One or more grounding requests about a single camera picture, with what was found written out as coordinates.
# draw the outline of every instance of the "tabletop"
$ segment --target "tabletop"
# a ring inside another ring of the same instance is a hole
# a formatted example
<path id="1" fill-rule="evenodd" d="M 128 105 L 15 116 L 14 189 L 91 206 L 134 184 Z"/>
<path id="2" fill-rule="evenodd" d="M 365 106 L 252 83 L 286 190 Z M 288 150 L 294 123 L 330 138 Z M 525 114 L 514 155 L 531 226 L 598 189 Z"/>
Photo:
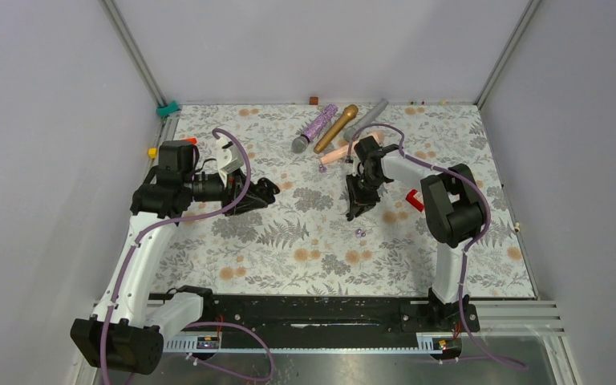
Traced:
<path id="1" fill-rule="evenodd" d="M 340 116 L 342 107 L 334 120 Z M 201 159 L 213 155 L 211 130 L 224 128 L 244 145 L 252 180 L 265 176 L 281 192 L 277 202 L 237 217 L 181 223 L 160 263 L 153 291 L 181 285 L 219 294 L 425 296 L 436 268 L 437 242 L 424 213 L 405 201 L 409 188 L 393 182 L 381 202 L 346 221 L 348 197 L 342 161 L 318 171 L 313 145 L 301 154 L 291 141 L 324 106 L 183 106 L 175 139 L 196 137 Z M 371 105 L 358 105 L 359 116 Z M 440 166 L 466 163 L 488 198 L 492 225 L 468 255 L 473 297 L 532 298 L 533 287 L 513 231 L 480 113 L 475 106 L 390 105 L 377 119 L 405 132 L 405 149 Z M 397 144 L 386 131 L 383 144 Z M 341 135 L 327 152 L 345 144 Z M 205 170 L 215 171 L 209 163 Z M 193 203 L 185 216 L 219 209 Z M 357 237 L 361 229 L 365 237 Z"/>

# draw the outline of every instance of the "gold microphone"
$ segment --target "gold microphone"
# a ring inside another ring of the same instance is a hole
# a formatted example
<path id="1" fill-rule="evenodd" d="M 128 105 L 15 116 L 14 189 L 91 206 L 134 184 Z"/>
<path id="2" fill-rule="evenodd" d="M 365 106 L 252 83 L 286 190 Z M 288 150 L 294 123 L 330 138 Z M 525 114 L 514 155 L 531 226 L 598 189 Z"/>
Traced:
<path id="1" fill-rule="evenodd" d="M 339 118 L 334 122 L 334 125 L 330 127 L 325 135 L 320 139 L 320 141 L 315 145 L 313 151 L 316 154 L 322 152 L 331 141 L 346 127 L 346 124 L 353 120 L 358 115 L 358 108 L 351 104 L 350 106 L 343 109 L 343 113 Z"/>

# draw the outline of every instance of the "teal object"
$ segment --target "teal object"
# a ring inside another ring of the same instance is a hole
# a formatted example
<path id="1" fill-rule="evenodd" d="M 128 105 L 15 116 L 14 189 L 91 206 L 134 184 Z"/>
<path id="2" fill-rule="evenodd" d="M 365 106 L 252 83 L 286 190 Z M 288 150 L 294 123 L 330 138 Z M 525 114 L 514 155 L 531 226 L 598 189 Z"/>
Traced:
<path id="1" fill-rule="evenodd" d="M 176 112 L 178 110 L 180 110 L 180 107 L 178 107 L 178 103 L 174 100 L 166 107 L 157 108 L 157 115 L 159 115 L 160 118 L 165 118 L 172 112 Z"/>

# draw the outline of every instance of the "gray wall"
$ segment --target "gray wall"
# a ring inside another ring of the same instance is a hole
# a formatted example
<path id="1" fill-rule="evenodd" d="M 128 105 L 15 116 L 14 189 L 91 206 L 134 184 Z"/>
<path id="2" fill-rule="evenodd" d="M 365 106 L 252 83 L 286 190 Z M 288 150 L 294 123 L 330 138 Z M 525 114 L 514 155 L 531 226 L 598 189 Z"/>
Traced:
<path id="1" fill-rule="evenodd" d="M 473 101 L 528 0 L 117 0 L 182 103 Z"/>
<path id="2" fill-rule="evenodd" d="M 483 113 L 584 382 L 616 383 L 616 1 L 545 1 Z"/>
<path id="3" fill-rule="evenodd" d="M 0 1 L 0 384 L 63 383 L 158 122 L 96 1 Z"/>

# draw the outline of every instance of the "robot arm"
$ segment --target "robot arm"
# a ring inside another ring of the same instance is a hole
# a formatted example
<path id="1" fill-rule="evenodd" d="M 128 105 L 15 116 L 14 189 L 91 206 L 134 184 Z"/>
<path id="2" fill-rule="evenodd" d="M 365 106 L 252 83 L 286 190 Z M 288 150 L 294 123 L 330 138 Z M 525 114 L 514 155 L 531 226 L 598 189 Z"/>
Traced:
<path id="1" fill-rule="evenodd" d="M 244 162 L 231 142 L 217 140 L 218 172 L 197 174 L 198 151 L 189 141 L 164 142 L 159 149 L 158 165 L 150 169 L 144 183 L 134 192 L 128 235 L 114 274 L 94 307 L 89 319 L 77 318 L 71 337 L 86 360 L 99 367 L 100 331 L 107 308 L 114 306 L 107 334 L 107 365 L 111 369 L 149 374 L 159 363 L 164 342 L 202 317 L 211 290 L 186 288 L 152 314 L 147 305 L 152 281 L 177 223 L 151 230 L 139 244 L 138 234 L 167 218 L 178 218 L 193 201 L 220 201 L 222 206 L 233 202 L 241 193 L 246 176 L 239 169 Z M 279 188 L 261 178 L 251 183 L 242 200 L 226 216 L 262 209 L 275 202 Z M 136 245 L 126 266 L 119 297 L 111 301 L 129 249 Z"/>
<path id="2" fill-rule="evenodd" d="M 383 183 L 398 180 L 409 188 L 421 190 L 426 222 L 431 235 L 438 241 L 436 276 L 429 298 L 439 307 L 447 307 L 444 313 L 451 313 L 454 305 L 464 300 L 458 298 L 462 249 L 485 222 L 478 196 L 462 181 L 405 159 L 395 144 L 382 148 L 374 139 L 366 137 L 355 145 L 355 153 L 363 166 L 361 173 L 346 177 L 347 220 L 352 221 L 376 206 L 380 201 L 378 189 Z M 468 166 L 458 164 L 450 169 L 474 181 Z M 458 195 L 459 199 L 452 202 L 450 195 Z"/>

